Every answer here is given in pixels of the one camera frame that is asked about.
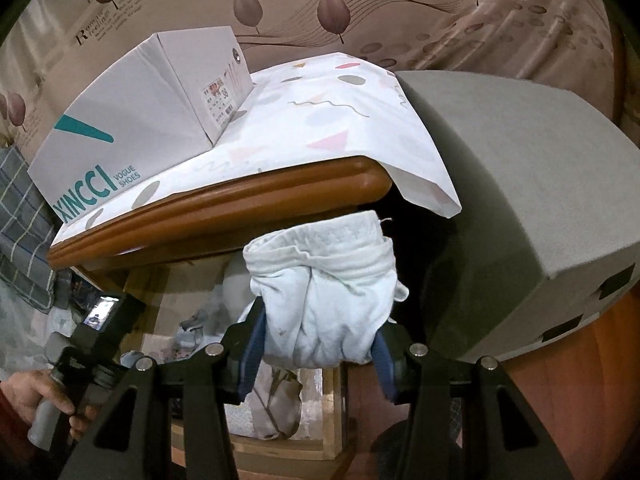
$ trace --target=black clamp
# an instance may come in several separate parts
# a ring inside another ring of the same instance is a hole
[[[396,480],[449,478],[449,405],[462,398],[464,478],[571,480],[556,444],[493,357],[449,360],[391,322],[371,349],[385,397],[411,404]]]
[[[240,404],[264,354],[266,313],[247,319],[190,359],[139,359],[122,378],[66,462],[61,480],[160,480],[174,476],[170,403],[181,398],[189,479],[237,480],[224,404]]]

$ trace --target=barcode label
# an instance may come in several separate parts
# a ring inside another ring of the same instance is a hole
[[[202,95],[211,117],[216,121],[216,125],[220,130],[223,130],[235,111],[234,103],[229,93],[228,85],[225,83],[224,76],[208,84],[202,91]]]

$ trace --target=white cardboard box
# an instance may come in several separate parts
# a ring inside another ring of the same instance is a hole
[[[71,103],[29,174],[57,215],[74,221],[210,150],[252,86],[230,27],[158,32]]]

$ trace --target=pink triangle pattern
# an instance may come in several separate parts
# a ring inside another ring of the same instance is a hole
[[[232,148],[229,150],[229,157],[231,162],[242,162],[247,160],[250,156],[261,152],[266,146],[241,146],[240,148]]]
[[[316,142],[310,142],[307,147],[315,150],[329,150],[330,152],[343,152],[347,145],[349,131],[344,130],[331,137],[325,137],[324,139],[316,140]]]
[[[345,63],[342,65],[338,65],[336,68],[341,70],[343,68],[351,68],[352,66],[360,66],[360,63]]]

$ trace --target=camera screen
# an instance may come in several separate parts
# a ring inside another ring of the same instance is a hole
[[[91,312],[84,320],[84,324],[95,330],[100,330],[109,317],[113,305],[118,303],[118,301],[119,298],[112,298],[110,296],[99,298],[98,303],[91,309]]]

